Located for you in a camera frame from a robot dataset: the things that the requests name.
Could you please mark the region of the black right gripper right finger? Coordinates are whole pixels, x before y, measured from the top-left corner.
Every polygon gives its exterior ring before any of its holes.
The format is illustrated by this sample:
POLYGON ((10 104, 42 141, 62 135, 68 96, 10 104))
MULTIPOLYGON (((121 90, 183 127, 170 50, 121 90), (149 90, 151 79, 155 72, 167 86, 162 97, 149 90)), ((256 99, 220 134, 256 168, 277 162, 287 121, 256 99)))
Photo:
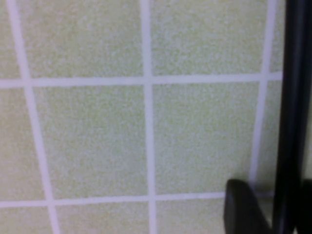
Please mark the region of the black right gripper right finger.
POLYGON ((298 234, 312 234, 312 180, 305 179, 300 189, 296 222, 298 234))

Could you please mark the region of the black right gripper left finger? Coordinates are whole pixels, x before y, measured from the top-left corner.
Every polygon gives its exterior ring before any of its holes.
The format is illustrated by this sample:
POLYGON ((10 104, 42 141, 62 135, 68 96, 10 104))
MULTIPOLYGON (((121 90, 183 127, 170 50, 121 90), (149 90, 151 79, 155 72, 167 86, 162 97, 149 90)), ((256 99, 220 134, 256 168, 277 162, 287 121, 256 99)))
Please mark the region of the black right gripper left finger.
POLYGON ((226 183, 223 220, 226 234, 272 232, 250 186, 238 179, 230 179, 226 183))

